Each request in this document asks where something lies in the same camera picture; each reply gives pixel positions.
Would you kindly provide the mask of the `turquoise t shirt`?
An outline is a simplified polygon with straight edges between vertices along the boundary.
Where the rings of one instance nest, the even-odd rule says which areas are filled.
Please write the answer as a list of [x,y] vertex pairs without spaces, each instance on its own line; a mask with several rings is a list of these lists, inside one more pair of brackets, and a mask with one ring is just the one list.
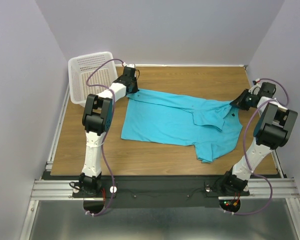
[[232,152],[242,131],[239,110],[229,101],[141,89],[128,95],[123,140],[194,146],[211,163]]

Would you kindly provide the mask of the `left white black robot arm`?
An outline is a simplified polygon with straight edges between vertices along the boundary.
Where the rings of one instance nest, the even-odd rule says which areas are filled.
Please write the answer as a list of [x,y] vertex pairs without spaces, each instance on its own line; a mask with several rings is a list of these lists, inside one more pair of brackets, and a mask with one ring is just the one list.
[[82,116],[86,136],[84,165],[78,182],[69,184],[75,194],[84,192],[88,195],[96,195],[101,191],[102,150],[112,124],[115,104],[126,95],[139,91],[137,83],[139,72],[135,64],[128,64],[123,67],[122,75],[110,86],[90,84],[89,79],[86,81],[88,87],[101,87],[104,91],[99,94],[89,94],[85,101]]

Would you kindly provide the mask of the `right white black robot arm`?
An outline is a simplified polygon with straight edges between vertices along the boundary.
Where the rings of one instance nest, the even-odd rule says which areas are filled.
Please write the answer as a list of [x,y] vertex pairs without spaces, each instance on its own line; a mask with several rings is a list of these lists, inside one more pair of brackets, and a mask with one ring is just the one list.
[[254,115],[260,113],[260,118],[253,130],[250,147],[246,147],[244,140],[244,155],[221,180],[220,190],[225,195],[247,192],[248,181],[256,174],[257,166],[267,155],[286,145],[291,136],[298,113],[274,98],[277,86],[283,88],[274,79],[258,78],[253,81],[253,87],[245,89],[230,103],[232,107],[240,110],[255,108]]

